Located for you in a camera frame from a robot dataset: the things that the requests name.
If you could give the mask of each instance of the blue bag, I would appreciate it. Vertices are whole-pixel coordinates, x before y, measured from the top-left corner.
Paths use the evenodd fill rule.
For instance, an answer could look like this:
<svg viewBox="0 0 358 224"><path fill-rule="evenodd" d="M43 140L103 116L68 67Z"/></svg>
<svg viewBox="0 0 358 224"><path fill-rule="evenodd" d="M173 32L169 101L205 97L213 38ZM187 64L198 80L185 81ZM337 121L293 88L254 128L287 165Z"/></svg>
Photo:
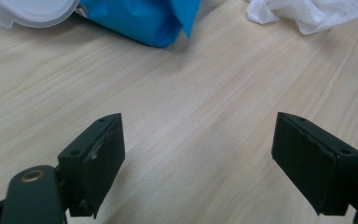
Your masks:
<svg viewBox="0 0 358 224"><path fill-rule="evenodd" d="M166 47L183 28L190 37L200 0L81 0L76 11L146 45Z"/></svg>

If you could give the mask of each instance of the light wood surface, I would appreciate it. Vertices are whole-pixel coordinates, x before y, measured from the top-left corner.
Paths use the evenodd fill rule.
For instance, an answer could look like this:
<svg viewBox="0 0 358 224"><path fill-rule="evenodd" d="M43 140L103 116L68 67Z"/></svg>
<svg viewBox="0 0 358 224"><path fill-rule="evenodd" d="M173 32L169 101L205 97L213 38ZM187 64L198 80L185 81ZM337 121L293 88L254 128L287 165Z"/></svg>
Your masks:
<svg viewBox="0 0 358 224"><path fill-rule="evenodd" d="M16 173L122 113L127 158L96 220L351 223L318 217L271 158L278 111L358 149L358 20L316 35L204 0L190 40L154 49L74 16L0 27L0 200Z"/></svg>

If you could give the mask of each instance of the table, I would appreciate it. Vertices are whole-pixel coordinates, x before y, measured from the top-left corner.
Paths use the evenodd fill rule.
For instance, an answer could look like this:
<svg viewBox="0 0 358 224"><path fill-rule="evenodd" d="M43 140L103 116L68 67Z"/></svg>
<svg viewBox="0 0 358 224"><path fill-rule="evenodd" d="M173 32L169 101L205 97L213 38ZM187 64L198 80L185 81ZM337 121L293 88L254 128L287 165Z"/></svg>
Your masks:
<svg viewBox="0 0 358 224"><path fill-rule="evenodd" d="M205 0L166 49L79 16L0 27L0 200L16 173L58 164L94 120L122 113L126 160L96 220L69 223L351 223L318 217L270 150L277 112L358 149L358 20L315 35Z"/></svg>

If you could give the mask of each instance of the blue plastic bag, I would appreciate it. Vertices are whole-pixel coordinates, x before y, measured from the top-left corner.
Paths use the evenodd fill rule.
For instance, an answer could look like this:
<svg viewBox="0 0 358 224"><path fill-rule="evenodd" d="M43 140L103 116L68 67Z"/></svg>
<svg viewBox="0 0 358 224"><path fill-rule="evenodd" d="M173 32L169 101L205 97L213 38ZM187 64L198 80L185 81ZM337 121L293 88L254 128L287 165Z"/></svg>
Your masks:
<svg viewBox="0 0 358 224"><path fill-rule="evenodd" d="M190 37L200 0L81 0L83 16L146 45L166 47L183 28Z"/></svg>

